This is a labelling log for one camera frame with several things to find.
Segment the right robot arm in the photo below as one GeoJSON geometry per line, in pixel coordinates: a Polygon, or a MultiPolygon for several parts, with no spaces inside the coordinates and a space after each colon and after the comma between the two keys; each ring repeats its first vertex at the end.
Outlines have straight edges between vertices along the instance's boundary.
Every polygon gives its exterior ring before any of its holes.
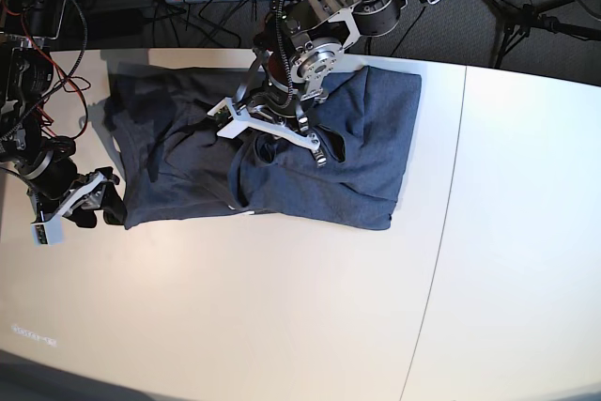
{"type": "Polygon", "coordinates": [[[93,228],[99,214],[110,225],[127,216],[114,170],[80,173],[72,159],[75,137],[50,130],[45,105],[51,96],[62,89],[84,95],[76,83],[79,66],[62,69],[48,45],[59,36],[67,6],[84,14],[76,0],[1,0],[1,169],[26,186],[40,233],[53,220],[93,228]]]}

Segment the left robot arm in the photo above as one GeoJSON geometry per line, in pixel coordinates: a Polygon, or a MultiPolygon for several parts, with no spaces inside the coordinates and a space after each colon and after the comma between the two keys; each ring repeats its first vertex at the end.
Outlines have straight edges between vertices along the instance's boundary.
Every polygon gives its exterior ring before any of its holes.
{"type": "MultiPolygon", "coordinates": [[[[408,0],[275,0],[254,37],[255,60],[236,93],[208,113],[218,136],[252,129],[309,150],[327,162],[308,112],[323,103],[323,83],[361,37],[380,37],[399,23],[408,0]]],[[[441,0],[420,0],[435,5],[441,0]]]]}

